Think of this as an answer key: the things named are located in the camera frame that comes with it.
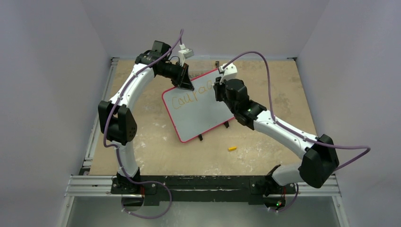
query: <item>purple cable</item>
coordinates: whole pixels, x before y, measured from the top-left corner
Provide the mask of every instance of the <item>purple cable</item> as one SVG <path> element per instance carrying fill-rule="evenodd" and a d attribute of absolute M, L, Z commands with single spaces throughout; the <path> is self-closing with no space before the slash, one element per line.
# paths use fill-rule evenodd
<path fill-rule="evenodd" d="M 178 44 L 179 42 L 182 43 L 181 38 L 182 38 L 182 36 L 183 36 L 183 33 L 184 33 L 184 30 L 181 29 L 180 35 L 179 35 L 177 41 L 174 43 L 173 47 L 171 47 L 171 48 L 170 48 L 165 54 L 163 54 L 160 58 L 158 58 L 158 59 L 156 59 L 155 61 L 151 62 L 149 65 L 145 66 L 144 68 L 140 69 L 133 77 L 131 77 L 131 78 L 128 80 L 128 82 L 125 84 L 125 86 L 124 86 L 124 87 L 122 88 L 122 90 L 121 90 L 121 93 L 120 93 L 120 96 L 121 96 L 121 97 L 124 95 L 125 90 L 128 88 L 128 86 L 130 85 L 130 83 L 131 83 L 141 72 L 143 72 L 143 71 L 144 71 L 145 69 L 147 69 L 147 68 L 152 67 L 154 64 L 158 63 L 161 59 L 165 58 L 169 53 L 171 53 L 171 52 L 173 51 L 173 49 L 177 46 L 177 44 Z M 128 175 L 128 173 L 125 171 L 125 168 L 122 166 L 122 162 L 121 162 L 121 158 L 120 158 L 120 150 L 119 150 L 119 147 L 118 147 L 117 145 L 115 145 L 115 144 L 106 144 L 106 141 L 107 141 L 107 131 L 108 131 L 108 128 L 109 128 L 110 120 L 111 120 L 112 115 L 113 115 L 115 109 L 117 108 L 117 105 L 118 105 L 119 102 L 120 102 L 120 98 L 117 98 L 117 101 L 116 101 L 115 104 L 113 105 L 113 107 L 112 107 L 112 109 L 111 109 L 111 111 L 110 111 L 110 114 L 109 114 L 109 116 L 107 117 L 107 121 L 106 121 L 106 125 L 105 125 L 105 133 L 103 134 L 103 145 L 104 145 L 106 148 L 115 147 L 118 165 L 120 166 L 120 168 L 121 168 L 122 172 L 124 173 L 125 177 L 126 177 L 131 183 L 134 183 L 134 184 L 157 183 L 157 184 L 162 185 L 162 186 L 167 190 L 168 195 L 170 196 L 170 202 L 169 202 L 169 204 L 168 204 L 167 209 L 166 209 L 164 212 L 162 212 L 161 214 L 156 215 L 156 216 L 150 216 L 150 217 L 148 217 L 148 216 L 142 216 L 142 215 L 134 214 L 134 213 L 132 213 L 132 212 L 130 212 L 130 211 L 127 211 L 126 209 L 123 209 L 123 210 L 124 210 L 125 212 L 127 212 L 128 214 L 131 214 L 131 215 L 136 216 L 136 217 L 139 217 L 139 218 L 144 218 L 144 219 L 155 219 L 155 218 L 159 218 L 159 217 L 161 217 L 162 215 L 166 214 L 166 213 L 168 212 L 168 210 L 170 209 L 170 207 L 171 207 L 171 204 L 172 204 L 173 199 L 172 199 L 172 195 L 171 195 L 170 190 L 167 188 L 167 186 L 165 186 L 164 184 L 162 184 L 162 183 L 160 183 L 160 182 L 157 182 L 157 181 L 143 181 L 143 182 L 135 182 L 135 181 L 133 181 L 133 180 L 130 178 L 130 176 Z"/>
<path fill-rule="evenodd" d="M 238 58 L 240 58 L 241 56 L 243 56 L 243 55 L 245 55 L 245 54 L 248 54 L 248 53 L 255 53 L 255 54 L 259 55 L 259 56 L 263 59 L 264 64 L 265 64 L 265 66 L 266 66 L 266 70 L 267 70 L 267 86 L 268 86 L 269 106 L 270 106 L 271 118 L 273 119 L 273 121 L 274 121 L 277 125 L 279 125 L 279 126 L 282 127 L 283 129 L 285 129 L 285 130 L 287 130 L 288 132 L 290 132 L 290 133 L 292 133 L 292 134 L 298 136 L 298 137 L 301 138 L 301 139 L 304 139 L 304 136 L 303 136 L 302 134 L 300 134 L 300 133 L 298 133 L 298 132 L 296 132 L 296 131 L 290 129 L 289 127 L 283 125 L 282 123 L 280 123 L 279 121 L 276 120 L 276 116 L 275 116 L 274 113 L 273 113 L 273 101 L 272 101 L 272 99 L 271 99 L 270 71 L 269 71 L 269 66 L 268 66 L 268 64 L 267 64 L 266 58 L 265 58 L 261 53 L 259 53 L 259 52 L 257 52 L 257 51 L 246 51 L 246 52 L 244 52 L 244 53 L 241 53 L 241 54 L 239 54 L 238 56 L 236 56 L 235 58 L 233 58 L 231 61 L 229 61 L 227 64 L 225 64 L 225 65 L 223 66 L 223 69 L 224 69 L 226 66 L 228 66 L 229 64 L 233 63 L 233 62 L 234 62 L 235 60 L 237 60 Z M 348 166 L 349 164 L 351 164 L 351 163 L 355 162 L 356 160 L 360 159 L 362 156 L 364 156 L 365 154 L 367 154 L 367 153 L 370 151 L 370 147 L 369 147 L 369 146 L 340 146 L 340 145 L 332 145 L 332 144 L 326 144 L 326 143 L 318 142 L 318 141 L 315 141 L 315 140 L 311 140 L 311 139 L 309 139 L 309 138 L 305 138 L 305 140 L 308 141 L 308 142 L 314 143 L 314 144 L 318 144 L 318 145 L 321 145 L 321 146 L 324 146 L 324 147 L 328 147 L 328 148 L 337 148 L 337 149 L 346 149 L 346 150 L 366 149 L 365 151 L 363 151 L 363 152 L 360 153 L 359 155 L 355 156 L 353 159 L 351 159 L 351 160 L 345 162 L 345 163 L 342 164 L 342 165 L 339 165 L 335 171 L 337 171 L 337 170 L 339 170 L 339 169 L 341 169 L 341 168 L 344 168 L 344 167 Z M 295 199 L 296 199 L 297 196 L 298 196 L 298 184 L 296 184 L 296 189 L 297 189 L 297 191 L 296 191 L 296 194 L 295 194 L 294 199 L 290 202 L 289 205 L 287 205 L 284 209 L 280 210 L 279 212 L 285 211 L 286 209 L 288 209 L 288 208 L 295 202 Z"/>

